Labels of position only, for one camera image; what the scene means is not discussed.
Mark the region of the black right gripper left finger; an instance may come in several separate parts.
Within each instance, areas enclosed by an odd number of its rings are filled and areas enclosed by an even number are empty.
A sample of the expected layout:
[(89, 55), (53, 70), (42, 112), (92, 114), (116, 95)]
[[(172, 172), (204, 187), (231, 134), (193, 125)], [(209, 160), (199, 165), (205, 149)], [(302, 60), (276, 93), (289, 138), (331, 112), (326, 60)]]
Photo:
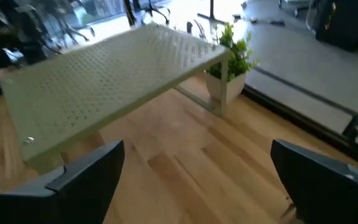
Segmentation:
[(0, 223), (102, 223), (125, 159), (116, 140), (0, 193)]

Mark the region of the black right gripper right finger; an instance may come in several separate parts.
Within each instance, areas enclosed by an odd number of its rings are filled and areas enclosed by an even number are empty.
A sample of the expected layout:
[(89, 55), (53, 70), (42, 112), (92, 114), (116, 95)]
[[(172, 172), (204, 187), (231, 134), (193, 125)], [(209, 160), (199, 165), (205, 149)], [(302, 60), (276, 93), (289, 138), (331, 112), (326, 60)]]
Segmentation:
[(304, 223), (358, 223), (358, 167), (282, 139), (270, 157)]

